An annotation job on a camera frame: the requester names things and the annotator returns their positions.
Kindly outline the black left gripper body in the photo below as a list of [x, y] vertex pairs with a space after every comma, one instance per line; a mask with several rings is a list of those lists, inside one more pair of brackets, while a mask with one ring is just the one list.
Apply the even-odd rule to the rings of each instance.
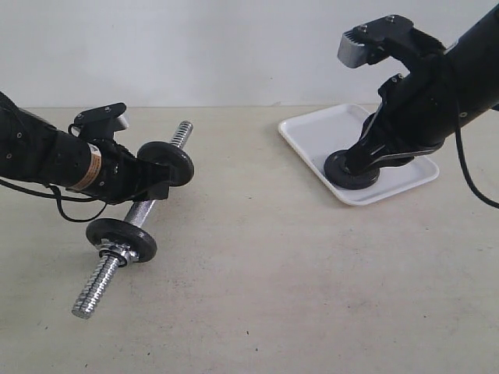
[[114, 140], [96, 139], [101, 152], [101, 170], [93, 182], [93, 197], [105, 203], [133, 201], [147, 187], [147, 167]]

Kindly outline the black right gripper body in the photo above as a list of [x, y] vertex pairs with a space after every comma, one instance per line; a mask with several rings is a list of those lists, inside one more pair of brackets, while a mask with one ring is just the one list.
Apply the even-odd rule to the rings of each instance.
[[422, 74], [408, 74], [387, 90], [384, 120], [410, 146], [441, 146], [448, 120], [447, 87]]

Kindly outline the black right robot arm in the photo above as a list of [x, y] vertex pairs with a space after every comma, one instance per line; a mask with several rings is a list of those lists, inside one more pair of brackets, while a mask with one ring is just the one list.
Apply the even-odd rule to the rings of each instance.
[[381, 103], [366, 120], [340, 169], [363, 175], [431, 154], [456, 130], [498, 104], [498, 7], [446, 47], [400, 15], [342, 34], [338, 58], [351, 69], [392, 57], [409, 71], [379, 88]]

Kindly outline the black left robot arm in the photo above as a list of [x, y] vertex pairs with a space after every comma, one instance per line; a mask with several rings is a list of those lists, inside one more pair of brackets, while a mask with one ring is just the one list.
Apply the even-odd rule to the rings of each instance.
[[1, 96], [1, 175], [57, 185], [107, 204], [165, 199], [194, 175], [190, 157], [171, 143], [145, 143], [132, 154], [114, 139], [127, 129], [126, 105], [80, 112], [67, 131]]

